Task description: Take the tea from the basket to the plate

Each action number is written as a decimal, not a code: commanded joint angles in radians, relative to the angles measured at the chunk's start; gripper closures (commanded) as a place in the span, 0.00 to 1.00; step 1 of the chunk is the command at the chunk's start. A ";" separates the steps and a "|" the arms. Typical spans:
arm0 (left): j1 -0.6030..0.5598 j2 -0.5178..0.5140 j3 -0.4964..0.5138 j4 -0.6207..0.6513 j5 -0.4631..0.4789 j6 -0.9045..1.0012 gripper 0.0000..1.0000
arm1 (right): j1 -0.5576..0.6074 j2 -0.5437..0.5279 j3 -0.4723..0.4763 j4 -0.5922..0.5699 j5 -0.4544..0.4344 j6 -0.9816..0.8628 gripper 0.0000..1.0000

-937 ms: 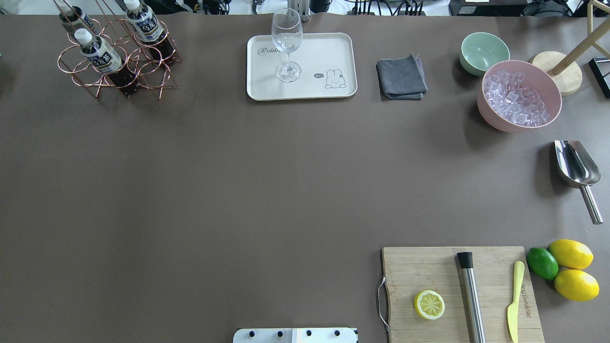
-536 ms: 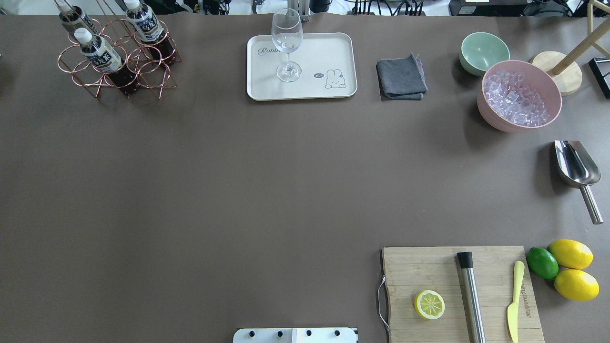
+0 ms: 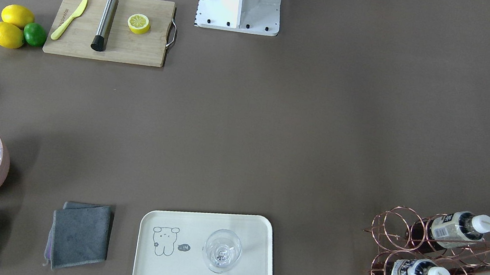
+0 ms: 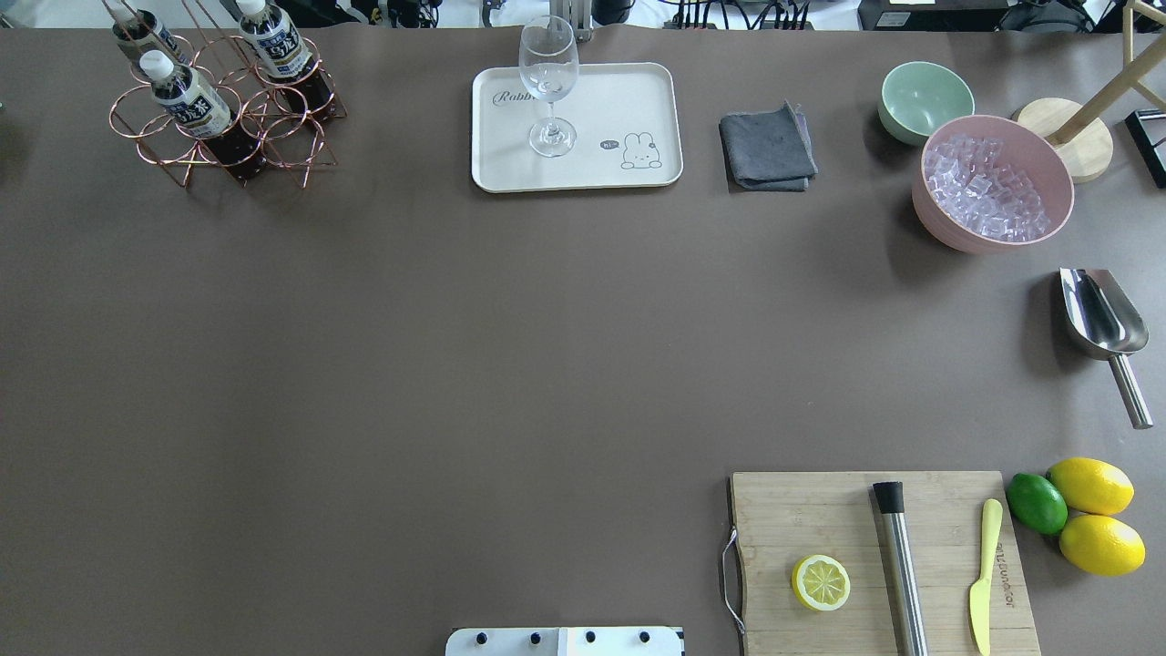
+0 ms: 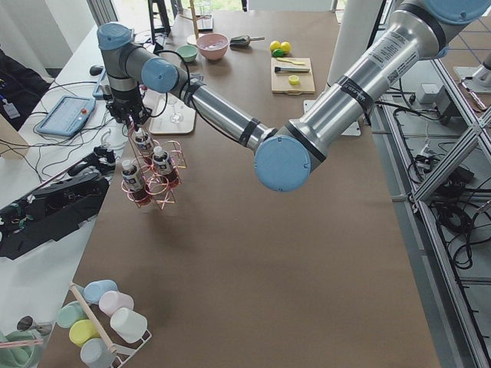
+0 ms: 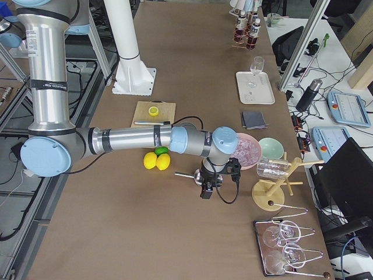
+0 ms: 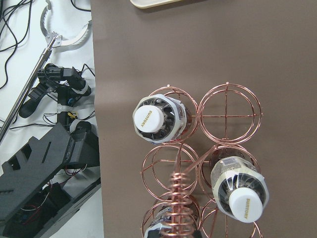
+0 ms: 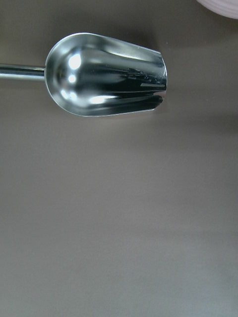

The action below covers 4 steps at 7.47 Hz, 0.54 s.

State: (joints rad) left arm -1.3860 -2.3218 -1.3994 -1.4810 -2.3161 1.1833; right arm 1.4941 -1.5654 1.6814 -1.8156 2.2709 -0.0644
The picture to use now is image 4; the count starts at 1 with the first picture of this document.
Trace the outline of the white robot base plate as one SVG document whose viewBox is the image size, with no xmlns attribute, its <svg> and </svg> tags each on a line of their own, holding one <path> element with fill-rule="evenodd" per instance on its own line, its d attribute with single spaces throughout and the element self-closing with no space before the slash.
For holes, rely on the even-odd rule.
<svg viewBox="0 0 1166 656">
<path fill-rule="evenodd" d="M 582 626 L 462 628 L 451 632 L 445 655 L 684 655 L 681 628 Z"/>
</svg>

